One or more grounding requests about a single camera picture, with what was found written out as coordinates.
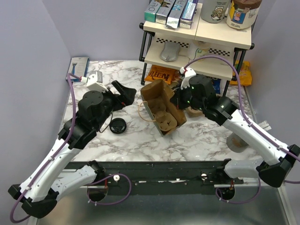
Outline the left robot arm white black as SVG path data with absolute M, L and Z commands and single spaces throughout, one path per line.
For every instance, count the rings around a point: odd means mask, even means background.
M 104 169 L 95 160 L 63 179 L 59 180 L 57 177 L 96 137 L 114 111 L 133 104 L 136 89 L 127 88 L 118 81 L 113 81 L 112 85 L 118 91 L 117 94 L 100 88 L 86 92 L 78 104 L 73 106 L 72 119 L 64 124 L 53 147 L 38 168 L 23 183 L 9 188 L 9 194 L 17 203 L 22 204 L 22 209 L 29 217 L 43 218 L 68 193 L 86 184 L 99 185 L 103 182 Z

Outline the black plastic lid stack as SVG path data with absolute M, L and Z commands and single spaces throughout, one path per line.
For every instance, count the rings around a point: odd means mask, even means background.
M 122 118 L 115 118 L 109 124 L 110 131 L 114 134 L 122 134 L 127 129 L 127 124 Z

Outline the brown paper bag green side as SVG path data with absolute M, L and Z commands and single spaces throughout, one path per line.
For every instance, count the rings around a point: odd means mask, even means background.
M 171 134 L 187 122 L 184 111 L 170 102 L 175 93 L 163 80 L 145 85 L 140 93 L 138 115 L 143 121 L 153 123 L 161 136 Z

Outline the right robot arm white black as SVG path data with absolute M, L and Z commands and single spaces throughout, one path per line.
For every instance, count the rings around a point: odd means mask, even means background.
M 230 98 L 217 96 L 213 84 L 204 75 L 185 77 L 171 98 L 179 109 L 191 107 L 204 116 L 232 131 L 260 156 L 260 160 L 229 160 L 216 171 L 218 182 L 232 178 L 257 178 L 278 188 L 286 179 L 300 154 L 296 144 L 287 145 L 253 122 Z

